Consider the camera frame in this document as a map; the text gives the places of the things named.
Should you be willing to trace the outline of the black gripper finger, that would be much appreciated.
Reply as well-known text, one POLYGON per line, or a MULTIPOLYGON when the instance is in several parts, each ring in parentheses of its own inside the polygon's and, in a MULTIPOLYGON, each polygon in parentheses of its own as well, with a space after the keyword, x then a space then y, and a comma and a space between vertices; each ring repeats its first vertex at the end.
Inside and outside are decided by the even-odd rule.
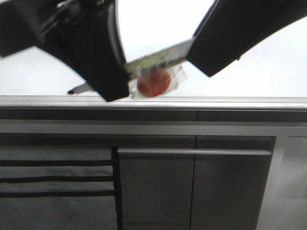
POLYGON ((108 102, 129 95, 116 0, 3 0, 0 55, 38 47, 108 102))
POLYGON ((215 0, 194 32, 187 60, 211 77, 306 15, 305 0, 215 0))

